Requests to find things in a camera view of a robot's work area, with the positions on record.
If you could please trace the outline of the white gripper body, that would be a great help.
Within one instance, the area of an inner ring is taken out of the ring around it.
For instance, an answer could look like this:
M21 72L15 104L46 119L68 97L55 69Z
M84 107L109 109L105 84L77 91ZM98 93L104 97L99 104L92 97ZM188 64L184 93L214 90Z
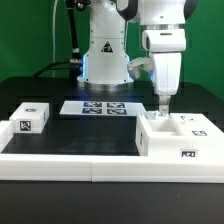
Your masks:
M160 96L175 95L179 87L181 52L186 49L185 31L144 30L142 46L153 62L155 93Z

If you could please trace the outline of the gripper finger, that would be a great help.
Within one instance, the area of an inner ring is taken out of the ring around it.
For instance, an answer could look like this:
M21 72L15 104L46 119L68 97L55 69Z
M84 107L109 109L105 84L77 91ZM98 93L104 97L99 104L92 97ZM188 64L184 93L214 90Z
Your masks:
M160 96L159 97L159 112L162 115L167 115L169 113L170 96Z

